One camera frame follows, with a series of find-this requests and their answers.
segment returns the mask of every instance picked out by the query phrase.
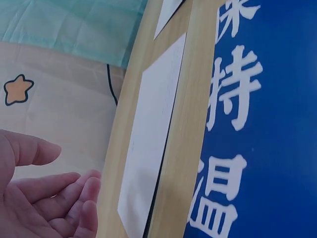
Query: wooden frame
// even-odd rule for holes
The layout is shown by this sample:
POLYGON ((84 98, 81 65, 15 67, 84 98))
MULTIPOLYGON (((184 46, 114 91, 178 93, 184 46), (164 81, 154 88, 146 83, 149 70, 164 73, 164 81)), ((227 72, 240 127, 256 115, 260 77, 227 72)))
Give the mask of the wooden frame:
POLYGON ((118 198, 142 72, 187 31, 171 128, 150 238, 182 238, 193 196, 206 123, 216 11, 225 0, 186 0, 157 39, 162 0, 149 0, 121 90, 99 196, 98 238, 127 238, 118 198))

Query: finger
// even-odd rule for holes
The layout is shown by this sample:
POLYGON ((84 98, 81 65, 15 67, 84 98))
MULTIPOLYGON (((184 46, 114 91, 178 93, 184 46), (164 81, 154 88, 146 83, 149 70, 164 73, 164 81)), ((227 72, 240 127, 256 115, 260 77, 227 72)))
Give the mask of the finger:
POLYGON ((61 148, 45 140, 0 130, 0 195, 11 181, 15 166, 44 165, 54 161, 61 148))
POLYGON ((100 176, 98 171, 92 170, 86 175, 81 176, 76 182, 67 186, 55 197, 42 199, 34 203, 33 206, 47 221, 64 218, 79 199, 87 180, 93 177, 100 178, 100 176))
POLYGON ((98 230, 97 204, 86 201, 80 215, 79 226, 73 238, 95 238, 98 230))
POLYGON ((78 173, 66 173, 61 175, 50 175, 43 178, 26 178, 10 182, 10 185, 17 186, 26 199, 35 203, 44 198, 57 195, 70 184, 80 178, 78 173))
POLYGON ((46 165, 60 155, 60 146, 40 138, 6 130, 0 133, 11 145, 16 166, 46 165))
POLYGON ((65 217, 65 220, 73 227, 76 228, 79 224, 79 217, 84 203, 87 201, 97 202, 100 186, 101 182, 99 178, 90 178, 87 180, 78 201, 76 201, 65 217))
POLYGON ((49 225, 63 238, 72 237, 76 229, 64 218, 57 218, 49 221, 49 225))

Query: teal cloth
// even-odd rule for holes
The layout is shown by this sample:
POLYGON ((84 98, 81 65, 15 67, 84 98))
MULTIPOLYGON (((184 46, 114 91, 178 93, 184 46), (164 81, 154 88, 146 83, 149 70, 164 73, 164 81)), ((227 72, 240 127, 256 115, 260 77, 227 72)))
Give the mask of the teal cloth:
POLYGON ((0 0, 0 40, 126 68, 147 0, 0 0))

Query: blue sign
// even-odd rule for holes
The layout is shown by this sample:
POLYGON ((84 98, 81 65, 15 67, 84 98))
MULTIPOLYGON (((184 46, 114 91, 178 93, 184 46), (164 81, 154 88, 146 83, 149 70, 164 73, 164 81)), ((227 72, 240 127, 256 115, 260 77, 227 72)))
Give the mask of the blue sign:
POLYGON ((316 23, 316 0, 219 9, 184 238, 317 237, 316 23))

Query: orange star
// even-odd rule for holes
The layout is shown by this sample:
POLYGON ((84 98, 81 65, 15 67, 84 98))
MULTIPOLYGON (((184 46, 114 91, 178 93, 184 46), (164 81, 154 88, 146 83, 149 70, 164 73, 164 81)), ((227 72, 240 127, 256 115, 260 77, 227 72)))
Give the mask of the orange star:
POLYGON ((34 86, 32 80, 25 79, 24 74, 20 74, 15 80, 8 81, 4 85, 5 104, 10 106, 15 103, 25 103, 28 99, 28 91, 34 86))

